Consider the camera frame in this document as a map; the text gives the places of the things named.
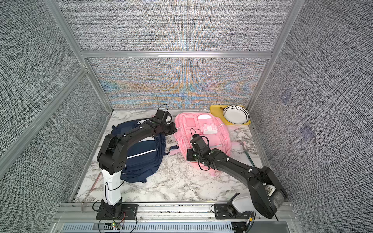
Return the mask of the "pink backpack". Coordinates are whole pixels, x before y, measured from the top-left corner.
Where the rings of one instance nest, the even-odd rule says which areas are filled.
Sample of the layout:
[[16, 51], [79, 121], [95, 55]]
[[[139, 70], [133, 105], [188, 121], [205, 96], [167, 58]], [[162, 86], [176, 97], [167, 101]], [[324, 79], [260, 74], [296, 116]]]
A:
[[222, 120], [210, 113], [184, 112], [175, 117], [177, 132], [174, 137], [179, 151], [185, 160], [187, 151], [192, 149], [192, 136], [199, 134], [211, 149], [219, 149], [227, 156], [231, 156], [231, 139], [228, 128]]

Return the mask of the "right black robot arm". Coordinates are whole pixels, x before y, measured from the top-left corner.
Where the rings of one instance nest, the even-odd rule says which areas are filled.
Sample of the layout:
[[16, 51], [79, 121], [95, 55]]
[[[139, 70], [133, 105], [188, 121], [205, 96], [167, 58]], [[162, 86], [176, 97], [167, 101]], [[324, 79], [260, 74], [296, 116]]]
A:
[[273, 218], [288, 194], [275, 173], [266, 166], [261, 169], [235, 160], [223, 151], [211, 149], [204, 136], [194, 134], [188, 152], [196, 158], [198, 165], [224, 172], [242, 182], [250, 193], [254, 208], [264, 217]]

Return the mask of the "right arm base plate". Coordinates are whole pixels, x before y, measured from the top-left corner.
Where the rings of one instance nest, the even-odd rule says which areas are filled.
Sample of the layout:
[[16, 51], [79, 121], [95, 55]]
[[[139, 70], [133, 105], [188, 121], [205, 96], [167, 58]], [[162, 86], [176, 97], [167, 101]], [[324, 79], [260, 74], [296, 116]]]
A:
[[215, 215], [215, 218], [218, 220], [223, 219], [249, 219], [253, 216], [253, 211], [245, 211], [243, 213], [239, 212], [231, 204], [214, 204], [211, 207], [212, 213]]

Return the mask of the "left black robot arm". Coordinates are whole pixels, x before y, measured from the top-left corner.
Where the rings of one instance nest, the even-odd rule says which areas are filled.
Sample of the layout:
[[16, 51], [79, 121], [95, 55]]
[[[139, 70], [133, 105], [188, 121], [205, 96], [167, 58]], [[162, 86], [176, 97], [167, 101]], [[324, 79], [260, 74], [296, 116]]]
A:
[[153, 117], [112, 127], [97, 156], [104, 178], [104, 197], [96, 209], [97, 220], [124, 216], [121, 186], [124, 182], [145, 182], [156, 173], [166, 155], [166, 136], [176, 131], [171, 113], [161, 109]]

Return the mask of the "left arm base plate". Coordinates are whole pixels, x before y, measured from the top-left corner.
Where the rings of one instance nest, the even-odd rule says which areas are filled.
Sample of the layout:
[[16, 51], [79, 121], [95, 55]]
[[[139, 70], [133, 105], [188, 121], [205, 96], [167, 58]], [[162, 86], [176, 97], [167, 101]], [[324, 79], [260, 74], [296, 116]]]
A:
[[115, 206], [103, 203], [97, 211], [96, 220], [135, 220], [137, 204], [117, 204]]

